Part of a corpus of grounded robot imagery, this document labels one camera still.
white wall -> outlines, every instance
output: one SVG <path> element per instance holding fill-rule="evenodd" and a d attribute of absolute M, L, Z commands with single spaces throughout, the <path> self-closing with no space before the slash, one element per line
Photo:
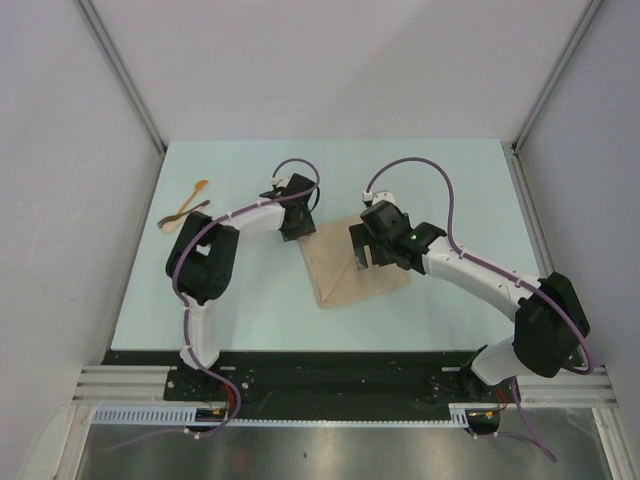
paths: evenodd
<path fill-rule="evenodd" d="M 640 2 L 607 2 L 523 163 L 557 268 L 580 294 L 640 447 Z"/>
<path fill-rule="evenodd" d="M 0 477 L 105 342 L 159 159 L 73 2 L 0 2 Z"/>
<path fill-rule="evenodd" d="M 513 140 L 586 3 L 95 0 L 171 140 Z"/>

cloth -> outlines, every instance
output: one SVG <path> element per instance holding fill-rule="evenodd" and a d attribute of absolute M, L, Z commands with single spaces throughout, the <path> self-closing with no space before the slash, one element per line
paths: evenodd
<path fill-rule="evenodd" d="M 346 217 L 317 227 L 298 239 L 316 300 L 322 308 L 358 302 L 411 283 L 409 272 L 396 265 L 371 265 L 358 270 L 349 227 L 362 223 L 359 216 Z"/>

tabletop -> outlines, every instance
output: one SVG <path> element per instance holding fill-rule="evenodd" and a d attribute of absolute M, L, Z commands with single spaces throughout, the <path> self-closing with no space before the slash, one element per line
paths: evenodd
<path fill-rule="evenodd" d="M 427 157 L 451 177 L 456 194 L 455 238 L 505 266 L 537 274 L 516 193 L 496 139 L 172 142 L 169 145 L 111 344 L 112 350 L 178 350 L 181 303 L 164 273 L 178 233 L 156 222 L 175 213 L 195 183 L 209 184 L 192 202 L 211 200 L 217 216 L 255 202 L 271 189 L 275 166 L 291 157 L 321 174 L 316 225 L 362 212 L 362 191 L 382 166 Z M 290 164 L 282 175 L 300 173 Z M 390 190 L 413 224 L 446 228 L 448 195 L 442 177 L 424 164 L 386 172 L 375 189 Z M 412 272 L 410 285 L 368 300 L 322 309 L 315 300 L 297 242 L 279 233 L 243 243 L 231 284 L 216 303 L 222 350 L 440 351 L 475 350 L 513 333 L 492 306 L 442 280 Z"/>

reflective metal floor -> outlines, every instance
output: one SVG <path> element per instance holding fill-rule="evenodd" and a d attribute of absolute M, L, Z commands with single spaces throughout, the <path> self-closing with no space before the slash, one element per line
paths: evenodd
<path fill-rule="evenodd" d="M 195 441 L 182 434 L 99 449 L 158 427 L 95 425 L 79 480 L 164 479 L 611 479 L 590 410 L 530 414 L 558 456 L 510 438 L 473 439 L 462 430 L 230 427 Z M 503 431 L 525 433 L 515 411 Z"/>

white vent strip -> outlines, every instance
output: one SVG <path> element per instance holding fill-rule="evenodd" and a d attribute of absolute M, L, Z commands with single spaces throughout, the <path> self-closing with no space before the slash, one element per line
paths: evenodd
<path fill-rule="evenodd" d="M 112 405 L 96 410 L 93 423 L 96 425 L 163 425 L 163 426 L 213 426 L 219 422 L 197 422 L 198 407 L 148 407 Z M 469 423 L 464 409 L 451 408 L 451 420 L 395 421 L 395 422 L 337 422 L 299 420 L 234 420 L 230 425 L 260 427 L 283 425 L 290 427 L 402 427 L 402 428 L 467 428 Z"/>

